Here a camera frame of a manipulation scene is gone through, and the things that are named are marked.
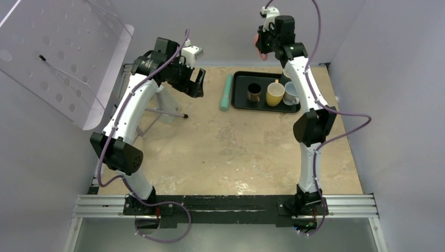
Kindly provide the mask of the brown mug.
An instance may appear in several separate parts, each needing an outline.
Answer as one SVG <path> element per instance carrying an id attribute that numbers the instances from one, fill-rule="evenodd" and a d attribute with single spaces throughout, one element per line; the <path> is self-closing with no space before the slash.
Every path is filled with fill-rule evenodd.
<path id="1" fill-rule="evenodd" d="M 259 102 L 261 97 L 262 88 L 257 83 L 251 83 L 248 85 L 247 98 L 250 102 Z"/>

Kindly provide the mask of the yellow mug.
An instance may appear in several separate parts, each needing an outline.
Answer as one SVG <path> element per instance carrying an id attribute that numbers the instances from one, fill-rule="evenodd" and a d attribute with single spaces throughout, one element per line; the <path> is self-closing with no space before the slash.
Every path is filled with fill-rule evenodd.
<path id="1" fill-rule="evenodd" d="M 275 107 L 281 101 L 285 94 L 285 87 L 283 84 L 279 83 L 276 79 L 274 82 L 270 83 L 267 87 L 266 93 L 266 103 L 268 106 Z"/>

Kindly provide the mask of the grey-blue mug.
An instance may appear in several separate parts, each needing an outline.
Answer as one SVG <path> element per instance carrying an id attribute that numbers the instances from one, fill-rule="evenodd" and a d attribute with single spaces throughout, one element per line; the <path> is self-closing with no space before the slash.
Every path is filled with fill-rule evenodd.
<path id="1" fill-rule="evenodd" d="M 293 82 L 292 81 L 287 82 L 284 85 L 284 88 L 285 88 L 285 93 L 282 99 L 283 103 L 286 104 L 287 106 L 299 105 L 300 99 L 298 97 Z"/>

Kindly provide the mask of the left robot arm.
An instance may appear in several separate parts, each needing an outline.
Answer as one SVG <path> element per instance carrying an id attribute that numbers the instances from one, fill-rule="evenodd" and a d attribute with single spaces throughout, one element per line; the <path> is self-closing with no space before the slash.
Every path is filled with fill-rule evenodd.
<path id="1" fill-rule="evenodd" d="M 115 114 L 100 133 L 93 133 L 90 143 L 99 158 L 97 180 L 100 187 L 108 185 L 101 180 L 101 170 L 107 166 L 116 172 L 111 179 L 122 179 L 129 189 L 124 205 L 125 215 L 154 215 L 160 211 L 154 186 L 139 172 L 143 152 L 133 146 L 139 121 L 153 97 L 163 101 L 162 83 L 192 98 L 204 95 L 205 70 L 200 69 L 195 81 L 190 78 L 196 60 L 203 49 L 166 38 L 157 38 L 154 49 L 136 58 L 130 70 L 130 80 Z"/>

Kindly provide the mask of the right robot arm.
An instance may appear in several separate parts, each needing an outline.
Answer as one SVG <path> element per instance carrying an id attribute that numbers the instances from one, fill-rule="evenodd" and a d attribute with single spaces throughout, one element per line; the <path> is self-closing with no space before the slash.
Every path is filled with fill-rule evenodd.
<path id="1" fill-rule="evenodd" d="M 336 118 L 318 87 L 309 82 L 313 75 L 305 46 L 295 41 L 292 16 L 262 14 L 264 24 L 258 28 L 256 47 L 262 54 L 274 53 L 284 74 L 293 82 L 303 115 L 293 125 L 293 135 L 300 144 L 301 173 L 296 194 L 288 205 L 295 215 L 312 213 L 324 205 L 320 179 L 321 145 L 326 141 Z"/>

